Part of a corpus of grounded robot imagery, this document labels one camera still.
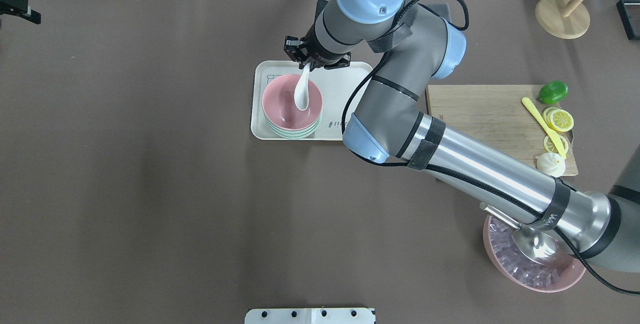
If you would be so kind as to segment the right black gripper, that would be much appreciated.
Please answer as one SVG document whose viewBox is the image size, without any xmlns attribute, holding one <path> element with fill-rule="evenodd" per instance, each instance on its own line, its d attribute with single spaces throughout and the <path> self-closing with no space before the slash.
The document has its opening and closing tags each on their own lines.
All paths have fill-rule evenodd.
<svg viewBox="0 0 640 324">
<path fill-rule="evenodd" d="M 351 53 L 333 53 L 324 48 L 315 37 L 285 37 L 283 50 L 291 61 L 298 63 L 302 70 L 310 64 L 310 70 L 323 68 L 327 70 L 347 68 L 351 63 Z"/>
</svg>

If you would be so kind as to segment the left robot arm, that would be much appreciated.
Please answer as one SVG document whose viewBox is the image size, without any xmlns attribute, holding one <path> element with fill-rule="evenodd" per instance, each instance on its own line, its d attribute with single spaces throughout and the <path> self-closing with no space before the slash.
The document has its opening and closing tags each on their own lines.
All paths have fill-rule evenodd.
<svg viewBox="0 0 640 324">
<path fill-rule="evenodd" d="M 29 6 L 29 0 L 0 0 L 0 15 L 23 18 L 34 24 L 41 24 L 42 21 L 41 14 Z"/>
</svg>

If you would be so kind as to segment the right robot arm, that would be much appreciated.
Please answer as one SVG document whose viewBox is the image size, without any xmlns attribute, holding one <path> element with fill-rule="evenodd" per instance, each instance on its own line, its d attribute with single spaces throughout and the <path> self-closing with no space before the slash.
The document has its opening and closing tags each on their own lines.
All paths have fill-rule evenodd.
<svg viewBox="0 0 640 324">
<path fill-rule="evenodd" d="M 558 239 L 597 281 L 620 294 L 594 266 L 639 271 L 639 152 L 608 193 L 582 192 L 418 110 L 429 80 L 453 73 L 467 47 L 464 0 L 318 0 L 304 37 L 285 38 L 293 62 L 328 70 L 350 65 L 367 42 L 380 62 L 359 84 L 342 141 L 364 162 L 426 172 L 488 206 L 521 229 Z"/>
</svg>

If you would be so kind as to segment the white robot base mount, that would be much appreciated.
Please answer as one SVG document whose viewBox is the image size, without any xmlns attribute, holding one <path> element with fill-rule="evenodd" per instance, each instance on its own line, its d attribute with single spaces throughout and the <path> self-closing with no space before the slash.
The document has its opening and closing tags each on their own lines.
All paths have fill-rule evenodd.
<svg viewBox="0 0 640 324">
<path fill-rule="evenodd" d="M 247 311 L 245 324 L 375 324 L 374 308 L 307 307 L 254 308 Z"/>
</svg>

